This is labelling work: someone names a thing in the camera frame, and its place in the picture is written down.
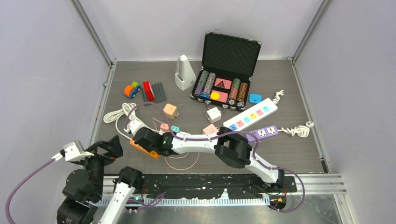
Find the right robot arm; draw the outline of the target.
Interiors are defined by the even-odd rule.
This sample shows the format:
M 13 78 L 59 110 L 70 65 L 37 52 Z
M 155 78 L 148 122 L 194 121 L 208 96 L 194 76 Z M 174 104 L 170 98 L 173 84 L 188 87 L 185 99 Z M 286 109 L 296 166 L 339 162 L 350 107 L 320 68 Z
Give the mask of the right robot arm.
M 156 133 L 142 127 L 134 134 L 134 142 L 164 157 L 184 153 L 208 153 L 216 155 L 227 166 L 246 168 L 267 184 L 271 191 L 285 186 L 284 170 L 266 162 L 257 153 L 257 147 L 249 144 L 244 131 L 232 131 L 222 127 L 217 133 L 184 135 L 176 132 Z

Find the teal plug adapter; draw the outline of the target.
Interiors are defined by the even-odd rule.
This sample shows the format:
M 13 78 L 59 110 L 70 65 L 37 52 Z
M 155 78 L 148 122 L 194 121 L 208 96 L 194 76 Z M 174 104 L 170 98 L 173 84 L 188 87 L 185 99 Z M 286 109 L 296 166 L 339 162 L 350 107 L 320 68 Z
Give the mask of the teal plug adapter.
M 180 132 L 180 128 L 177 126 L 171 126 L 171 131 L 175 132 L 175 133 L 179 133 Z

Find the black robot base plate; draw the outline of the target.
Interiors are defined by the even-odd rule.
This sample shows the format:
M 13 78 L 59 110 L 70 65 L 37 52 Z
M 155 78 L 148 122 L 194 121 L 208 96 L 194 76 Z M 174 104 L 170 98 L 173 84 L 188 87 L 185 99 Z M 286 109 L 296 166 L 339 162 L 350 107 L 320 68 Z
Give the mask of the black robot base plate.
M 144 185 L 137 194 L 154 198 L 160 193 L 165 199 L 218 199 L 224 193 L 230 199 L 255 199 L 263 194 L 280 195 L 297 192 L 292 176 L 284 178 L 284 186 L 265 183 L 254 174 L 145 174 Z

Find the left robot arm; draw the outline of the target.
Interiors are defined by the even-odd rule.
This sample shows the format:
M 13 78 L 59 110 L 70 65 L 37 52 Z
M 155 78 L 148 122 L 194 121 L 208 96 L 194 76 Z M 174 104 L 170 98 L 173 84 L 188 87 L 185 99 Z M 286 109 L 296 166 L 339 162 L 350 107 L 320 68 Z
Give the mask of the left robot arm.
M 98 141 L 84 149 L 79 140 L 63 146 L 60 154 L 67 162 L 81 165 L 66 178 L 62 191 L 66 197 L 57 210 L 59 224 L 90 224 L 97 211 L 95 203 L 103 196 L 105 166 L 123 156 L 118 135 L 108 141 Z M 133 193 L 142 190 L 144 179 L 142 172 L 124 167 L 115 179 L 113 197 L 103 213 L 99 223 L 115 224 Z

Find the white cube socket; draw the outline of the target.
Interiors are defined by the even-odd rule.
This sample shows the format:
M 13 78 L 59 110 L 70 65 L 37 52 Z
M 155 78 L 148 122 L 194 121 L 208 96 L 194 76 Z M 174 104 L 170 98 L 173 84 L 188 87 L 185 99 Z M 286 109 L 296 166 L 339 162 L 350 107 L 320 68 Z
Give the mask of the white cube socket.
M 222 113 L 217 107 L 211 108 L 206 111 L 206 117 L 210 123 L 215 123 L 217 121 L 220 121 L 221 115 Z

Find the orange cube socket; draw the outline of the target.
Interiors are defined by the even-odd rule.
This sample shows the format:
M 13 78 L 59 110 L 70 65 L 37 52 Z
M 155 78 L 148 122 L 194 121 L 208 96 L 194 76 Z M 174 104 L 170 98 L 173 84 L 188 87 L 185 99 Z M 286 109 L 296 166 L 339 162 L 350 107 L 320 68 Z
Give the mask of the orange cube socket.
M 167 103 L 165 107 L 163 108 L 163 111 L 165 112 L 167 118 L 169 119 L 174 119 L 179 116 L 178 109 L 175 105 Z

